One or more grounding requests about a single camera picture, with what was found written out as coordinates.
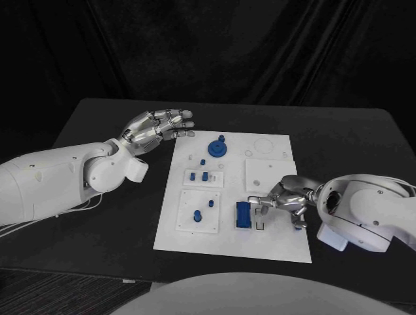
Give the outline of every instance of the robotic hand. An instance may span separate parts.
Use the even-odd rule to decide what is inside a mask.
[[[68,212],[112,191],[125,177],[141,182],[148,165],[137,156],[163,140],[193,137],[189,110],[138,115],[105,143],[26,154],[0,165],[0,226]]]
[[[301,215],[317,206],[323,224],[318,239],[337,250],[347,243],[375,252],[386,252],[393,236],[416,250],[416,193],[408,182],[375,175],[349,175],[328,183],[297,175],[284,176],[267,197],[249,197],[249,203],[291,213],[295,229],[307,227]]]

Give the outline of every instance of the dark table surface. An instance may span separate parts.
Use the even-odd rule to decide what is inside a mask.
[[[416,157],[385,110],[85,99],[55,148],[104,142],[146,110],[195,112],[197,130],[291,136],[300,175],[320,181],[357,173],[416,185]],[[416,252],[395,239],[386,253],[317,240],[321,219],[307,212],[313,264],[153,250],[174,142],[141,158],[144,182],[125,180],[91,211],[46,219],[0,239],[0,268],[154,282],[218,272],[265,272],[307,278],[383,301],[416,304]]]

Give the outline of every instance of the blue knob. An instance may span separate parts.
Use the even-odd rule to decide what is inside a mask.
[[[196,210],[196,211],[195,211],[195,221],[196,221],[196,222],[200,222],[200,221],[202,221],[202,213],[200,213],[200,210]]]
[[[220,158],[228,153],[228,146],[225,145],[223,135],[220,135],[219,139],[213,141],[210,145],[207,146],[207,152],[216,158]]]

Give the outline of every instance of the round hole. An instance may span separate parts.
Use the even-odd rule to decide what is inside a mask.
[[[340,199],[341,199],[341,195],[340,193],[334,190],[330,195],[328,195],[328,199],[327,199],[327,209],[328,209],[328,214],[334,215],[336,212],[336,208],[340,204]]]

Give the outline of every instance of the white panel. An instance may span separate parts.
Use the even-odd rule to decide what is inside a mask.
[[[246,191],[268,194],[284,175],[297,175],[294,161],[246,159]]]
[[[209,144],[218,140],[219,135],[225,135],[228,153],[223,157],[212,157]],[[205,165],[200,165],[202,159],[206,160]],[[252,229],[236,230],[236,202],[248,201],[248,196],[267,195],[246,192],[248,159],[268,160],[269,163],[275,163],[277,160],[292,161],[290,137],[196,131],[195,138],[186,136],[177,139],[154,249],[311,263],[307,231],[305,229],[295,231],[287,211],[269,209],[262,218],[265,230],[256,231],[255,208],[261,206],[252,205]],[[223,172],[223,188],[190,187],[192,190],[220,192],[219,232],[216,234],[176,229],[180,194],[189,188],[183,185],[187,169]],[[284,175],[297,174],[295,167],[279,171],[282,173],[278,174],[278,179],[272,180],[274,185]]]
[[[203,181],[203,173],[207,172],[207,181]],[[192,173],[196,174],[196,179],[192,180]],[[219,171],[209,170],[196,170],[187,169],[184,170],[184,186],[199,186],[199,187],[213,187],[223,188],[225,187],[225,173]]]
[[[183,190],[177,208],[176,229],[189,232],[218,233],[219,231],[220,192]],[[195,221],[195,211],[202,213],[202,221]]]

